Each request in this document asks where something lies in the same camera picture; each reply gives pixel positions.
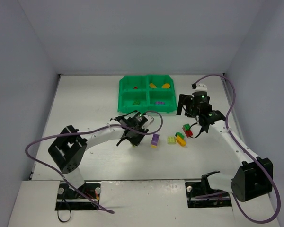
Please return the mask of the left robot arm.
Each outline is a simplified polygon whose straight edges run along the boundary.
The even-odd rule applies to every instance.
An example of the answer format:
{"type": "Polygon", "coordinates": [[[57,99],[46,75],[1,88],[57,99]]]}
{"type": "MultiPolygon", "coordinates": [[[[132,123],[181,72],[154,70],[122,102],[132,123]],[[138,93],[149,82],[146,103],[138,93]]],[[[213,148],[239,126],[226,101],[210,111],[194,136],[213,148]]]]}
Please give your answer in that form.
{"type": "Polygon", "coordinates": [[[116,139],[119,139],[117,145],[128,140],[133,146],[138,146],[153,121],[153,117],[141,112],[137,112],[133,117],[121,115],[110,119],[105,129],[94,132],[87,138],[80,135],[56,138],[48,148],[48,153],[64,178],[81,190],[85,180],[80,173],[79,165],[86,150],[116,139]]]}

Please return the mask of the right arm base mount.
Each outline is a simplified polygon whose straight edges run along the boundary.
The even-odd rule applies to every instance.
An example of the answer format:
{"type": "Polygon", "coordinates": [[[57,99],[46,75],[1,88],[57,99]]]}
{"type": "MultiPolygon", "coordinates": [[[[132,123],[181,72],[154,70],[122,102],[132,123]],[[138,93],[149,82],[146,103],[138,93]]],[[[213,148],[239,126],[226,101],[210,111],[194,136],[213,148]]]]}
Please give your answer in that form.
{"type": "Polygon", "coordinates": [[[232,207],[230,195],[222,190],[212,189],[208,177],[219,171],[202,175],[199,181],[185,181],[188,208],[221,208],[232,207]]]}

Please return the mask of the light green lego brick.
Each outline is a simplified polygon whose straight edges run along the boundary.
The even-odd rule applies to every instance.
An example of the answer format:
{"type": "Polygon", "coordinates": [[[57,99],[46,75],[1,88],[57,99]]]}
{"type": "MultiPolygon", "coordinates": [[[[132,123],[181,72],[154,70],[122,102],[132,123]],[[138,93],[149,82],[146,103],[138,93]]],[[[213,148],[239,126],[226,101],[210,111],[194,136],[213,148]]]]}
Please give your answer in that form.
{"type": "Polygon", "coordinates": [[[174,136],[167,137],[168,144],[176,144],[176,138],[174,136]]]}

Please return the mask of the orange lego brick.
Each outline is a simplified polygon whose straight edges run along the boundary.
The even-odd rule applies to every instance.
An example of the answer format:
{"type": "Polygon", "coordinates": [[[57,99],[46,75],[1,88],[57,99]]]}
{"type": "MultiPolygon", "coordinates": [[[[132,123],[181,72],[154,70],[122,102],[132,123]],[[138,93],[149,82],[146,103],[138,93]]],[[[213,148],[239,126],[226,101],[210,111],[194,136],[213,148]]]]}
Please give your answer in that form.
{"type": "Polygon", "coordinates": [[[171,85],[169,83],[165,83],[161,87],[165,88],[165,89],[169,89],[169,88],[171,88],[171,85]]]}

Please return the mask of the yellow lego plate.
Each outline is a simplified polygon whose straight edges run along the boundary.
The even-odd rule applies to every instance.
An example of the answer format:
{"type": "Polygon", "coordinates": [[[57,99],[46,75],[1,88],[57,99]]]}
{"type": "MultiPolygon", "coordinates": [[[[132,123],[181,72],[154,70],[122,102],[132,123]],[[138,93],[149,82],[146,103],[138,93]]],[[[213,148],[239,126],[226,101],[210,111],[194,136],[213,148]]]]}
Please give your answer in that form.
{"type": "Polygon", "coordinates": [[[157,86],[154,85],[153,83],[150,83],[150,84],[149,84],[149,87],[150,87],[150,88],[157,88],[157,86]]]}

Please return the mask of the green lego plate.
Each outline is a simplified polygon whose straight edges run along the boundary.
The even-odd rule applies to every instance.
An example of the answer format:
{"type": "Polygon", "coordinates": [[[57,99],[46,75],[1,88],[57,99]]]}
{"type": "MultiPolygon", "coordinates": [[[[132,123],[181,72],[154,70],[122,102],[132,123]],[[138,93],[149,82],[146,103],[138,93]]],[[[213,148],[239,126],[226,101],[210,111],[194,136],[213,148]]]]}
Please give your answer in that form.
{"type": "Polygon", "coordinates": [[[140,105],[141,104],[141,101],[140,100],[135,100],[133,101],[132,105],[140,105]]]}

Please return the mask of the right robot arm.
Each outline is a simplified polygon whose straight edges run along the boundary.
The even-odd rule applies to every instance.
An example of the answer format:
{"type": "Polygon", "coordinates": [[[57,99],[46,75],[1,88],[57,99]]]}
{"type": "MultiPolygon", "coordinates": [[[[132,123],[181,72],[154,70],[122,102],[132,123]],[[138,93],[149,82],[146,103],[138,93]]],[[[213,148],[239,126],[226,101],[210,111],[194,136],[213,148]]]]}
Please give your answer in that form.
{"type": "Polygon", "coordinates": [[[273,164],[269,158],[261,158],[253,151],[245,153],[246,145],[226,127],[226,117],[214,110],[205,91],[191,95],[180,94],[177,115],[185,111],[185,116],[196,119],[200,132],[210,134],[217,140],[235,166],[235,171],[226,173],[216,170],[202,175],[201,182],[206,194],[215,190],[233,193],[237,200],[246,202],[272,191],[269,177],[273,176],[273,164]]]}

